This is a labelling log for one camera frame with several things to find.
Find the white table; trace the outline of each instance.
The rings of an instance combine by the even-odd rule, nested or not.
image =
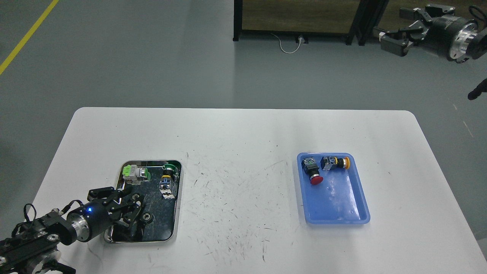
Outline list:
[[[354,156],[370,223],[306,223],[300,152]],[[59,245],[78,274],[487,273],[409,112],[82,108],[34,205],[45,214],[85,201],[89,189],[115,185],[125,161],[145,159],[185,169],[176,238]]]

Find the gear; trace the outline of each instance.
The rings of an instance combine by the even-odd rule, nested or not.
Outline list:
[[[154,215],[150,214],[149,212],[144,212],[140,216],[140,221],[147,224],[147,225],[151,224],[152,222],[154,222]]]

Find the blue plastic tray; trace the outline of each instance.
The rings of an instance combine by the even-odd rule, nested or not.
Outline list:
[[[323,182],[312,185],[301,161],[313,157],[318,164],[322,157],[350,158],[348,170],[335,168],[319,170]],[[301,195],[304,216],[312,224],[366,224],[370,221],[369,208],[358,177],[354,158],[348,153],[300,153],[298,155]]]

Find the robotic arm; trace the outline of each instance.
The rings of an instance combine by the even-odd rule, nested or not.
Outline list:
[[[487,52],[487,15],[477,6],[470,6],[469,11],[483,23],[480,32],[476,20],[455,16],[455,7],[428,4],[424,9],[400,9],[401,18],[415,20],[409,27],[394,31],[376,27],[374,35],[379,38],[382,50],[401,57],[412,46],[418,46],[456,63],[476,60]],[[482,92],[487,92],[487,80],[470,92],[468,98],[473,100]]]
[[[149,213],[143,213],[144,196],[132,194],[131,186],[124,190],[113,187],[92,189],[88,203],[73,200],[61,211],[53,209],[48,214],[30,221],[27,204],[24,206],[26,222],[19,223],[12,237],[0,241],[0,274],[42,274],[57,270],[75,274],[76,270],[58,262],[61,252],[58,243],[70,245],[76,240],[88,242],[112,225],[121,225],[132,235],[140,233]],[[77,202],[80,206],[62,216]]]

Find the stainless steel tray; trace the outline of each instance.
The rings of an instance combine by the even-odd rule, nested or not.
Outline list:
[[[179,177],[175,180],[177,195],[175,199],[164,199],[159,191],[159,181],[162,176],[162,166],[172,164],[179,168]],[[139,193],[144,195],[144,209],[142,212],[153,214],[153,222],[145,226],[134,226],[128,230],[122,225],[114,225],[105,232],[105,241],[109,243],[127,242],[165,242],[175,236],[177,228],[177,217],[179,214],[178,204],[181,196],[181,182],[183,180],[183,169],[181,163],[176,160],[142,160],[128,161],[122,165],[119,171],[117,189],[125,189],[126,182],[122,176],[123,167],[126,165],[137,165],[146,167],[151,175],[149,181],[141,182],[140,185],[132,185],[130,195]]]

